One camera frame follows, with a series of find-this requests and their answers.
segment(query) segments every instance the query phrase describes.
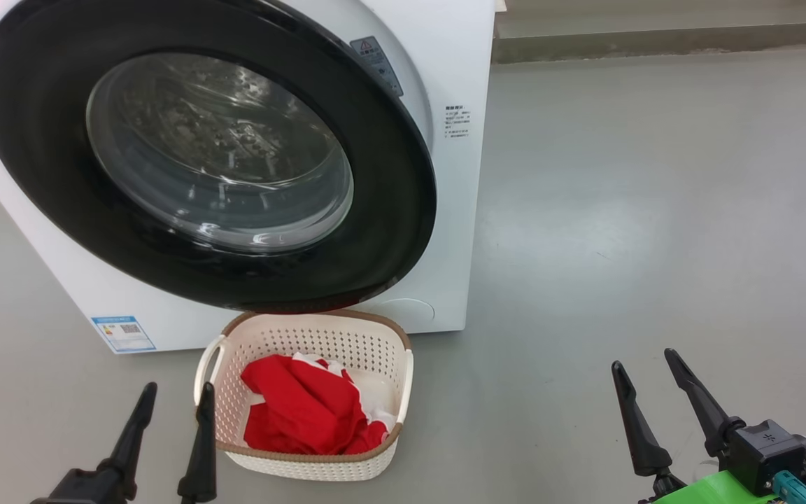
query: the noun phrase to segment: grey sticker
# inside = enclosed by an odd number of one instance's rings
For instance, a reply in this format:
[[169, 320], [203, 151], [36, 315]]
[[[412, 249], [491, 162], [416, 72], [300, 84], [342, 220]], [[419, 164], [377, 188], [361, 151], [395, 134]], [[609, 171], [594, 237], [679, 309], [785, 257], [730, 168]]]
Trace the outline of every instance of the grey sticker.
[[362, 61], [368, 64], [369, 67], [375, 69], [378, 75], [383, 77], [384, 82], [390, 86], [390, 89], [396, 93], [397, 96], [403, 96], [403, 88], [400, 87], [400, 81], [397, 80], [397, 74], [390, 66], [390, 60], [378, 41], [374, 37], [358, 38], [355, 41], [350, 41], [350, 47], [356, 51], [362, 58]]

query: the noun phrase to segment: teal connector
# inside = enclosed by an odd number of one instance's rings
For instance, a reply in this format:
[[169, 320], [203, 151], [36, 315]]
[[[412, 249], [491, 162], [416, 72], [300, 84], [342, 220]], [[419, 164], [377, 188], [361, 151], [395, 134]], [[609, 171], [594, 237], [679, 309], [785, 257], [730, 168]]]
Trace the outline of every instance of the teal connector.
[[780, 471], [773, 477], [773, 493], [786, 504], [806, 504], [806, 485], [792, 475], [792, 472]]

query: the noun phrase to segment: basket handle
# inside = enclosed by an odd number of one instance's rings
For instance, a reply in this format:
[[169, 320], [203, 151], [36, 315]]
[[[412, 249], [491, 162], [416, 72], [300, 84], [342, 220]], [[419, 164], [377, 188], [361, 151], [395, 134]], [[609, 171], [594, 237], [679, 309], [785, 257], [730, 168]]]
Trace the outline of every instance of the basket handle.
[[409, 408], [409, 396], [412, 393], [412, 350], [406, 349], [406, 377], [403, 378], [403, 395], [400, 396], [400, 412], [397, 413], [397, 424], [406, 420], [406, 409]]
[[217, 377], [217, 371], [220, 370], [220, 361], [223, 358], [223, 344], [222, 342], [226, 339], [226, 335], [220, 335], [217, 339], [213, 340], [211, 344], [207, 345], [207, 348], [204, 349], [204, 353], [201, 355], [201, 360], [198, 361], [198, 371], [195, 371], [195, 389], [193, 393], [195, 393], [195, 406], [198, 406], [198, 403], [201, 402], [201, 389], [204, 387], [204, 371], [207, 370], [208, 364], [211, 363], [213, 360], [214, 353], [219, 350], [220, 356], [217, 357], [217, 364], [213, 367], [213, 372], [211, 373], [210, 379], [208, 382], [213, 383], [215, 377]]

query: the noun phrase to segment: perforated basket wall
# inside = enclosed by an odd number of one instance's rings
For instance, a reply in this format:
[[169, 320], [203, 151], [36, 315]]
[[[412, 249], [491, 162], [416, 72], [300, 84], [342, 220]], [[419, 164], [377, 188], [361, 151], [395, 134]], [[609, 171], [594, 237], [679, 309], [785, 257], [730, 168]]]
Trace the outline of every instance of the perforated basket wall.
[[[196, 390], [201, 390], [204, 371], [217, 351], [220, 354], [210, 379], [217, 399], [217, 448], [240, 466], [269, 475], [335, 482], [368, 480], [387, 468], [397, 448], [412, 387], [412, 350], [396, 323], [351, 310], [294, 316], [245, 313], [204, 351]], [[381, 446], [367, 453], [339, 456], [289, 455], [247, 446], [243, 435], [253, 393], [240, 380], [242, 371], [257, 358], [296, 351], [322, 355], [348, 369], [378, 373], [393, 384], [396, 411], [391, 412], [397, 415], [397, 424]]]

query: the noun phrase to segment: robotic arm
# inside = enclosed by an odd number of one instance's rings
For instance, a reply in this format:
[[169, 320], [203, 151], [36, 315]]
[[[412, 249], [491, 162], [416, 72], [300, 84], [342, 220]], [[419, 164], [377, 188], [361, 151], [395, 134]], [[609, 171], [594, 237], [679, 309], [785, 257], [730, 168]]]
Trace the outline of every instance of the robotic arm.
[[[102, 460], [95, 471], [71, 469], [48, 497], [32, 504], [126, 504], [135, 498], [135, 469], [139, 463], [141, 435], [151, 422], [157, 384], [149, 383], [139, 396], [129, 420], [114, 446], [111, 456]], [[217, 452], [214, 440], [214, 392], [204, 384], [201, 402], [195, 414], [198, 434], [185, 477], [179, 481], [182, 504], [213, 501], [217, 497]]]
[[806, 437], [789, 434], [772, 420], [748, 427], [741, 418], [727, 416], [677, 351], [665, 350], [665, 358], [692, 404], [705, 434], [705, 449], [719, 460], [720, 472], [692, 485], [672, 475], [671, 456], [658, 446], [627, 371], [615, 361], [611, 375], [633, 472], [655, 476], [655, 495], [639, 504], [806, 504]]

